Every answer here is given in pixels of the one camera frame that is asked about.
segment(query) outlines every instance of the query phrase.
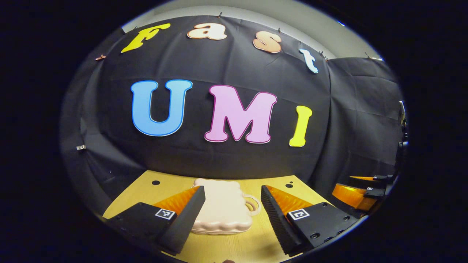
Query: pink letter m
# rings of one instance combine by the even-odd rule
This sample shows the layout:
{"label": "pink letter m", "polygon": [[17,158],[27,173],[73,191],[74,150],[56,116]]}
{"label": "pink letter m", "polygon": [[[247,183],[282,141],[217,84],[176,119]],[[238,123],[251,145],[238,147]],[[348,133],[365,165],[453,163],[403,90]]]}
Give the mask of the pink letter m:
{"label": "pink letter m", "polygon": [[241,139],[252,123],[252,129],[245,137],[250,143],[267,143],[271,136],[270,117],[277,97],[268,92],[259,92],[250,102],[246,110],[242,106],[239,94],[234,87],[215,85],[210,88],[214,96],[213,120],[211,129],[205,133],[205,139],[211,142],[226,141],[229,136],[224,132],[225,121],[229,124],[235,141]]}

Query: blue letter u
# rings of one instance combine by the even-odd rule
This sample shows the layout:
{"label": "blue letter u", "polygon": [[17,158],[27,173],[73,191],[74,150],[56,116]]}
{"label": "blue letter u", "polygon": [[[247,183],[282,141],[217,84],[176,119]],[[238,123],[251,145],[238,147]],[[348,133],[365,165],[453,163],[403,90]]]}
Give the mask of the blue letter u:
{"label": "blue letter u", "polygon": [[135,82],[133,92],[132,118],[135,127],[150,136],[167,136],[176,132],[183,121],[185,93],[192,88],[188,80],[170,80],[166,88],[171,91],[169,99],[169,117],[163,122],[151,118],[151,95],[158,88],[158,83],[151,80]]}

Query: table surface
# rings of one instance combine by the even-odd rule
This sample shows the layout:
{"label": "table surface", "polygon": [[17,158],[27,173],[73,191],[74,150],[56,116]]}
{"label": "table surface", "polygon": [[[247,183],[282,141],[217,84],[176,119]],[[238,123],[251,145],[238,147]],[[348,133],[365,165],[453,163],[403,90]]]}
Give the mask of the table surface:
{"label": "table surface", "polygon": [[[148,170],[110,204],[103,217],[109,219],[138,202],[155,204],[189,189],[195,179]],[[153,185],[153,181],[159,181],[160,184]],[[294,175],[235,181],[241,185],[245,194],[253,195],[258,200],[261,186],[270,185],[313,205],[329,203]],[[243,233],[208,235],[190,232],[181,253],[172,257],[189,263],[222,263],[225,260],[237,263],[278,263],[292,258],[283,253],[265,209],[252,219],[252,227]]]}

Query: black fabric backdrop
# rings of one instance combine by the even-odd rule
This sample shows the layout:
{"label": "black fabric backdrop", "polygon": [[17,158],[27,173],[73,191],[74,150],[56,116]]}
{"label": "black fabric backdrop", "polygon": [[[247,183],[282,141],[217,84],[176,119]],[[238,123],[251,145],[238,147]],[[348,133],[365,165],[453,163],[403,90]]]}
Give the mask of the black fabric backdrop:
{"label": "black fabric backdrop", "polygon": [[[138,49],[120,53],[140,30],[167,22],[168,29]],[[206,22],[225,25],[227,38],[186,36],[194,25]],[[280,35],[280,53],[253,46],[255,33],[261,30]],[[315,57],[318,74],[308,70],[300,48]],[[95,61],[101,54],[106,59]],[[172,79],[193,82],[183,125],[166,137],[139,132],[132,122],[130,86],[140,80],[159,83],[151,115],[162,121],[169,102],[164,84]],[[260,91],[278,97],[269,143],[251,144],[245,136],[236,142],[227,125],[228,141],[204,139],[214,102],[208,89],[217,84],[235,87],[244,107]],[[127,34],[117,30],[87,57],[64,100],[62,154],[77,190],[99,214],[146,169],[215,179],[296,175],[334,204],[335,183],[348,183],[352,175],[392,173],[401,139],[397,123],[401,99],[383,62],[368,58],[326,62],[300,41],[260,24],[228,17],[179,17]],[[298,105],[309,107],[313,115],[306,145],[290,147]],[[81,144],[87,149],[79,153],[75,147]]]}

